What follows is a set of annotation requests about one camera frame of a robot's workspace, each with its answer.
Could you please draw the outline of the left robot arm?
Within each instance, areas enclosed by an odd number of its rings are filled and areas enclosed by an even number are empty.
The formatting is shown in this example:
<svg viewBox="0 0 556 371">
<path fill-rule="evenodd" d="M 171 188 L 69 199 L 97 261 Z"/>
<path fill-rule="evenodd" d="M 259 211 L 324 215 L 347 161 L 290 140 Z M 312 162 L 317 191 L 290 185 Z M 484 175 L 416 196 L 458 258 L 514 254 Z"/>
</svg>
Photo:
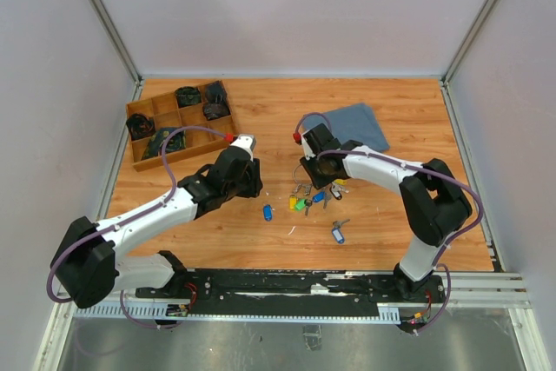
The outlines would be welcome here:
<svg viewBox="0 0 556 371">
<path fill-rule="evenodd" d="M 230 146 L 214 163 L 177 182 L 166 194 L 130 212 L 92 222 L 75 219 L 50 263 L 57 279 L 79 308 L 90 308 L 109 294 L 132 288 L 157 288 L 174 298 L 186 276 L 163 255 L 130 256 L 135 247 L 184 223 L 219 209 L 235 197 L 256 198 L 262 189 L 261 163 L 249 150 Z"/>
</svg>

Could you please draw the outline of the large keyring with tagged keys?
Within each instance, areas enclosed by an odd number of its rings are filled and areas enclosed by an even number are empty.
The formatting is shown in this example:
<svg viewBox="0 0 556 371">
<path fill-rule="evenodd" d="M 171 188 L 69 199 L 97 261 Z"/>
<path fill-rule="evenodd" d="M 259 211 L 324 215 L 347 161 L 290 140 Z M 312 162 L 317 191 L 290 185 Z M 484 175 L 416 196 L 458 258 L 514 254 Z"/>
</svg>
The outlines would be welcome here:
<svg viewBox="0 0 556 371">
<path fill-rule="evenodd" d="M 296 166 L 292 171 L 292 179 L 295 188 L 288 198 L 288 208 L 292 211 L 302 211 L 308 215 L 309 210 L 316 204 L 322 204 L 324 209 L 333 200 L 341 200 L 343 195 L 348 192 L 346 189 L 347 181 L 343 179 L 334 180 L 330 185 L 323 189 L 315 189 L 312 184 L 302 182 L 297 178 L 297 171 L 301 165 Z"/>
</svg>

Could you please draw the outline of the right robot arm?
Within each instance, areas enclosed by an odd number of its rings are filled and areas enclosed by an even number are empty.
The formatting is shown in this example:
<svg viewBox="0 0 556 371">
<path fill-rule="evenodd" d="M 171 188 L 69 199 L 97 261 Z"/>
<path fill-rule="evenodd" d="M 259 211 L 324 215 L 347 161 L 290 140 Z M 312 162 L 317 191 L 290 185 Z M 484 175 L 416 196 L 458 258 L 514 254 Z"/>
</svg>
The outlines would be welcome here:
<svg viewBox="0 0 556 371">
<path fill-rule="evenodd" d="M 322 189 L 339 179 L 355 179 L 400 196 L 414 237 L 394 267 L 394 292 L 403 301 L 417 299 L 443 248 L 471 217 L 473 209 L 467 197 L 472 190 L 455 180 L 440 159 L 409 162 L 361 142 L 341 143 L 324 123 L 304 133 L 295 131 L 293 138 L 302 146 L 300 164 L 314 188 Z"/>
</svg>

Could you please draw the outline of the key with light blue tag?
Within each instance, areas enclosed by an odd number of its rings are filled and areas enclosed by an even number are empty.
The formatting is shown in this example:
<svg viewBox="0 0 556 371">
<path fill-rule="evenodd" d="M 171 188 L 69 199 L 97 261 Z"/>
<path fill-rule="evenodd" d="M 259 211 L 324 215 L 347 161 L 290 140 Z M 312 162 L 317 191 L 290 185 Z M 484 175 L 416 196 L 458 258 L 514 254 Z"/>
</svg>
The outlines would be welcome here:
<svg viewBox="0 0 556 371">
<path fill-rule="evenodd" d="M 345 243 L 345 236 L 341 232 L 341 227 L 348 222 L 350 222 L 349 219 L 333 222 L 333 227 L 332 227 L 332 230 L 331 230 L 331 234 L 332 234 L 334 240 L 338 244 L 344 244 Z"/>
</svg>

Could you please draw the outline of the key with dark blue tag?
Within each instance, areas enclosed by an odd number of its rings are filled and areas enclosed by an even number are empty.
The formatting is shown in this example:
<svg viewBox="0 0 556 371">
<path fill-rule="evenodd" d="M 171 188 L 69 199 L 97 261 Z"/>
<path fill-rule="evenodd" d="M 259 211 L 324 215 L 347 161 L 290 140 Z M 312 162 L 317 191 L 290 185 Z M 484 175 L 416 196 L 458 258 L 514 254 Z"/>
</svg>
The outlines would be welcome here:
<svg viewBox="0 0 556 371">
<path fill-rule="evenodd" d="M 262 208 L 263 219 L 271 222 L 274 218 L 274 209 L 270 204 L 265 204 Z"/>
</svg>

